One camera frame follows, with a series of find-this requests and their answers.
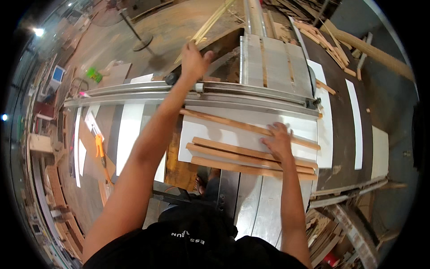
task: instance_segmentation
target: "green container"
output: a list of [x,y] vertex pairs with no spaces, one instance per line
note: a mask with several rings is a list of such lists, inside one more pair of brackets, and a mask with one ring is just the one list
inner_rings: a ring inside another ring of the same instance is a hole
[[90,69],[88,69],[88,71],[86,72],[87,77],[93,79],[95,82],[99,83],[101,81],[101,79],[103,78],[103,76],[98,73],[94,67],[90,67]]

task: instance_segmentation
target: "dark laminate board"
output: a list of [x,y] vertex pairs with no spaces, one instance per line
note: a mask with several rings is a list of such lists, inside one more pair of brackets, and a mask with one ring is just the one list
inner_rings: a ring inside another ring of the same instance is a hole
[[[334,46],[334,42],[330,36],[325,33],[323,35]],[[322,65],[327,84],[337,92],[334,96],[330,95],[333,118],[332,169],[319,170],[317,191],[343,188],[368,181],[372,173],[373,138],[370,115],[366,112],[364,85],[356,77],[345,73],[320,45],[306,36],[303,36],[303,39],[310,60]],[[342,47],[351,61],[349,68],[355,70],[355,60],[353,60],[351,53],[346,47]],[[361,115],[363,163],[360,170],[354,169],[355,129],[351,101],[345,79],[354,83]]]

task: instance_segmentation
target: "person's right hand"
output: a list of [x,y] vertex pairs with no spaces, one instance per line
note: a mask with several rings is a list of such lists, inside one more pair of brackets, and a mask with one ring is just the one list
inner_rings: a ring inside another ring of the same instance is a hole
[[208,71],[209,64],[214,56],[213,51],[208,51],[202,57],[199,49],[191,40],[182,48],[181,77],[195,83]]
[[261,143],[265,144],[273,157],[281,162],[293,158],[291,153],[291,137],[293,131],[291,130],[291,133],[288,133],[287,126],[280,122],[275,122],[273,126],[268,125],[267,127],[273,134],[273,137],[261,138]]

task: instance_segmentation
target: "person's left hand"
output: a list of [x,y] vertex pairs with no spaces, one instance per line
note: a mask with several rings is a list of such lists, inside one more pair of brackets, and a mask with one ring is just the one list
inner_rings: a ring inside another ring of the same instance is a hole
[[182,48],[181,77],[195,83],[208,71],[213,56],[214,53],[210,50],[202,57],[199,49],[194,44],[194,40],[191,40]]

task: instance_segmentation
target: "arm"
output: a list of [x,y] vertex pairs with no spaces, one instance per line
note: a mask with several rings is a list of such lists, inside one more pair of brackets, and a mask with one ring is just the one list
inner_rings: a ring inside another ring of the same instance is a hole
[[115,191],[92,225],[83,244],[83,262],[112,240],[142,228],[155,172],[172,134],[188,91],[202,77],[213,57],[204,58],[191,42],[182,49],[182,74],[136,139]]
[[296,171],[294,157],[291,153],[291,134],[287,127],[279,122],[274,127],[268,126],[274,135],[273,141],[263,138],[272,155],[279,159],[283,168],[282,194],[281,194],[281,224],[282,244],[281,251],[297,258],[308,268],[310,263],[309,248],[306,239],[306,223],[301,197],[300,184]]

